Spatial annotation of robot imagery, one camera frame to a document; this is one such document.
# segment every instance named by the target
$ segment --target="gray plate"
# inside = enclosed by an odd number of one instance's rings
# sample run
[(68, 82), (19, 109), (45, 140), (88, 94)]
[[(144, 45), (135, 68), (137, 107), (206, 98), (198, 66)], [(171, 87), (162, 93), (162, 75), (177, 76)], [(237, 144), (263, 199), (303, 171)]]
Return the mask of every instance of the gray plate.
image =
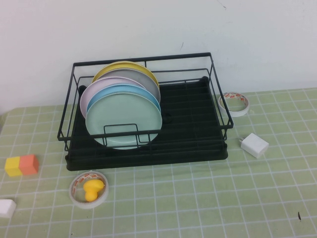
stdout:
[(105, 73), (100, 78), (103, 77), (125, 77), (132, 79), (140, 83), (147, 91), (149, 91), (157, 99), (158, 102), (160, 102), (159, 87), (150, 77), (148, 77), (146, 74), (143, 74), (140, 71), (130, 68), (119, 68)]

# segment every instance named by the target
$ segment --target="black dish rack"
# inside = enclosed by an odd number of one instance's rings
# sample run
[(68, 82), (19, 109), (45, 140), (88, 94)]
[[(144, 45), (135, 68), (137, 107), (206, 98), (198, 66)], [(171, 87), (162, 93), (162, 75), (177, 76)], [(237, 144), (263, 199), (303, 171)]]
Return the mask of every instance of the black dish rack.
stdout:
[[(158, 78), (162, 128), (139, 131), (135, 125), (132, 132), (90, 135), (79, 109), (80, 96), (102, 67), (122, 60), (143, 64)], [(224, 116), (217, 95), (224, 101)], [(227, 130), (232, 127), (211, 53), (198, 53), (74, 63), (57, 138), (65, 142), (67, 169), (77, 171), (223, 160), (228, 156)], [(144, 134), (158, 136), (139, 145), (139, 135)], [(106, 146), (107, 138), (127, 135), (136, 136), (136, 149)], [(105, 145), (94, 138), (103, 138)]]

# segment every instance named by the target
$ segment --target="table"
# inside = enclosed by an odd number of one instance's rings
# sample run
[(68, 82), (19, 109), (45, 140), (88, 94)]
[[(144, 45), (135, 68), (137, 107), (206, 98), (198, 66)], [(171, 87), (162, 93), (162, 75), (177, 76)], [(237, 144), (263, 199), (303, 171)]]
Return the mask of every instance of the table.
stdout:
[[(68, 197), (82, 171), (66, 169), (56, 139), (63, 106), (12, 110), (2, 117), (0, 199), (17, 208), (0, 218), (0, 237), (317, 237), (317, 89), (246, 95), (250, 111), (228, 130), (227, 160), (98, 170), (110, 191), (91, 210)], [(251, 132), (270, 144), (259, 159), (238, 142)], [(26, 154), (37, 155), (39, 173), (7, 176), (5, 159)]]

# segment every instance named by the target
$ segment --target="white tape roll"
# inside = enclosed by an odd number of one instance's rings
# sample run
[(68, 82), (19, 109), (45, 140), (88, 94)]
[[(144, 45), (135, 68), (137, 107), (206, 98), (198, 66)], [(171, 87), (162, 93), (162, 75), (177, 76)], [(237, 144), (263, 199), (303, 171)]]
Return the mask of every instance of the white tape roll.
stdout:
[[(91, 179), (99, 179), (104, 183), (104, 188), (102, 189), (102, 191), (100, 191), (98, 193), (98, 198), (93, 201), (93, 202), (84, 202), (84, 201), (79, 201), (76, 200), (76, 191), (77, 191), (77, 186), (79, 184), (84, 184), (86, 181), (91, 180)], [(109, 194), (109, 184), (108, 184), (108, 180), (106, 179), (106, 177), (102, 174), (99, 173), (97, 171), (89, 171), (89, 172), (85, 172), (80, 174), (79, 176), (77, 176), (73, 182), (71, 182), (70, 187), (69, 187), (69, 197), (72, 200), (72, 202), (82, 208), (82, 209), (91, 209), (94, 207), (97, 207), (99, 205), (101, 205), (107, 198)]]
[[(248, 113), (249, 108), (250, 108), (250, 104), (249, 104), (249, 100), (246, 96), (243, 96), (241, 93), (224, 93), (223, 94), (224, 99), (229, 99), (229, 98), (236, 98), (236, 99), (240, 99), (243, 104), (245, 105), (245, 109), (241, 110), (241, 111), (230, 111), (230, 115), (233, 118), (237, 118), (237, 117), (241, 117), (243, 115), (245, 115), (246, 113)], [(223, 114), (227, 114), (226, 109), (221, 105), (222, 103), (222, 98), (221, 96), (218, 98), (218, 105), (220, 108), (220, 112)]]

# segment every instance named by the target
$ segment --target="yellow block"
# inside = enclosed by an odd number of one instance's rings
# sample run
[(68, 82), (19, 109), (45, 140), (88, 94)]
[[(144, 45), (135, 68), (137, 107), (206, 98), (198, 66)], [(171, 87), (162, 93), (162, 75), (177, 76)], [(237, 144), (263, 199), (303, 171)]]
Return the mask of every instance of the yellow block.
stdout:
[(20, 156), (7, 158), (5, 162), (4, 170), (10, 177), (22, 175), (22, 172), (19, 169), (19, 164), (20, 164)]

